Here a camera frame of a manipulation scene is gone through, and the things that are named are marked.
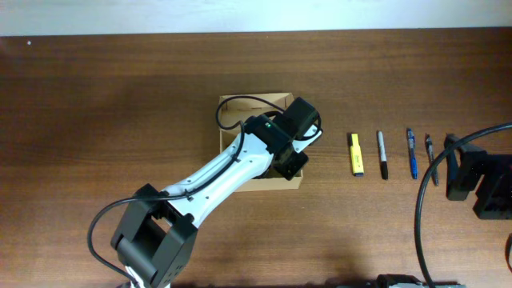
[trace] cardboard box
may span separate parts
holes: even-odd
[[[292,93],[272,93],[272,94],[248,94],[258,98],[265,99],[277,106],[286,109],[294,100]],[[219,103],[226,98],[235,95],[221,96]],[[267,104],[251,99],[235,99],[226,103],[221,111],[220,119],[222,124],[229,126],[242,120],[245,121],[250,116],[258,116],[268,111],[275,110]],[[220,129],[220,151],[223,152],[225,148],[235,139],[240,133],[240,128],[237,127],[233,130]],[[298,189],[302,181],[302,170],[291,181],[284,179],[278,172],[270,168],[269,173],[261,179],[251,179],[244,185],[240,186],[236,191],[260,191],[260,190],[283,190],[283,189]]]

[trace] gray pen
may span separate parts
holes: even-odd
[[[434,161],[434,150],[432,149],[432,139],[430,139],[430,135],[425,136],[425,147],[426,147],[426,153],[429,155],[429,163],[432,164]],[[438,169],[434,169],[434,172],[432,173],[432,179],[434,180],[434,185],[439,186],[439,176],[438,176]]]

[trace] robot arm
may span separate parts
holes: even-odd
[[[138,190],[135,196],[145,198],[187,195],[210,182],[188,197],[128,205],[110,244],[139,286],[169,287],[188,263],[201,223],[242,184],[264,174],[271,166],[286,179],[292,179],[308,161],[302,151],[322,135],[319,124],[313,124],[317,120],[318,112],[298,98],[272,120],[265,114],[247,119],[242,148],[235,161],[231,160],[239,149],[242,134],[188,178],[161,192],[149,184]],[[164,218],[170,225],[169,231],[165,232],[153,218]]]

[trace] marker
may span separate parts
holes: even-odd
[[[357,134],[350,135],[350,158],[352,159],[352,173],[354,173],[354,176],[363,176],[365,171],[362,168],[361,147],[359,146]]]
[[[382,179],[387,180],[387,160],[386,160],[386,148],[384,148],[384,137],[382,131],[377,133],[378,136],[378,149],[381,155],[381,176]]]

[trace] blue pen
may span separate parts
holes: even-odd
[[[414,134],[411,128],[407,128],[407,141],[409,142],[410,172],[413,175],[413,179],[418,179],[418,165],[416,164],[416,156],[414,156],[416,141],[414,140]]]

